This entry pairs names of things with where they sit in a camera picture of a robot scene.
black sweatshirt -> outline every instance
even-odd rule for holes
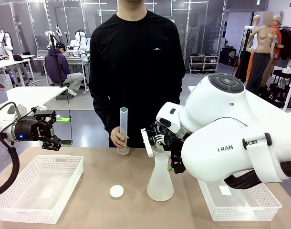
[[[166,102],[180,102],[185,65],[175,24],[149,11],[139,21],[115,14],[93,32],[90,63],[89,88],[105,130],[119,126],[119,109],[127,107],[127,144],[144,147],[140,129]]]

white bottle cap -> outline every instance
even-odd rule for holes
[[[114,185],[109,189],[109,192],[112,197],[119,198],[123,195],[124,189],[121,185]]]

shoe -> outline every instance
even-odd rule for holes
[[[74,92],[73,89],[68,88],[67,91],[68,91],[68,93],[71,94],[72,96],[76,96],[76,95],[77,95],[77,93]]]

person sitting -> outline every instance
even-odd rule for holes
[[[69,64],[66,60],[66,57],[63,55],[63,53],[66,52],[66,48],[62,42],[57,42],[55,44],[55,51],[58,56],[62,83],[69,83],[68,93],[76,96],[77,93],[74,92],[74,90],[78,90],[80,88],[81,82],[84,79],[84,75],[82,73],[70,74]],[[52,47],[49,49],[48,54],[45,56],[45,66],[51,81],[54,83],[60,83],[54,63]]]

white label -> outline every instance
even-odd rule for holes
[[[42,192],[41,198],[42,199],[50,198],[52,196],[53,191],[54,188],[52,187],[45,188],[45,190]]]
[[[220,191],[221,191],[222,195],[224,195],[224,196],[232,196],[229,187],[222,186],[222,185],[219,185],[218,187],[220,188]]]

